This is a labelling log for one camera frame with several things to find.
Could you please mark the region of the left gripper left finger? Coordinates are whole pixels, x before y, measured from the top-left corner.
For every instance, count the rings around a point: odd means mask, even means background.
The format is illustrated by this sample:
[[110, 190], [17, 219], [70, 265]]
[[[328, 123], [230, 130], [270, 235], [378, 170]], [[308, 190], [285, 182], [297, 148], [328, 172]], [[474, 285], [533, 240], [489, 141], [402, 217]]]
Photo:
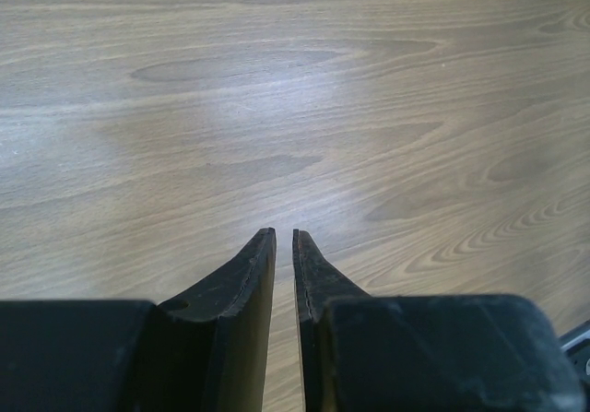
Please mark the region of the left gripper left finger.
[[5, 300], [5, 411], [256, 411], [262, 405], [276, 233], [151, 300]]

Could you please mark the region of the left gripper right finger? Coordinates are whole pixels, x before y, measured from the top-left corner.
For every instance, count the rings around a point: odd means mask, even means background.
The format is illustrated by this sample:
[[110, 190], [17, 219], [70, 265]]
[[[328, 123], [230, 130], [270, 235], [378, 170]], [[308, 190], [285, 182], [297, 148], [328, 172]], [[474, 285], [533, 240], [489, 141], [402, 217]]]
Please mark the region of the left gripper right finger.
[[583, 411], [548, 317], [513, 294], [376, 297], [292, 239], [308, 411]]

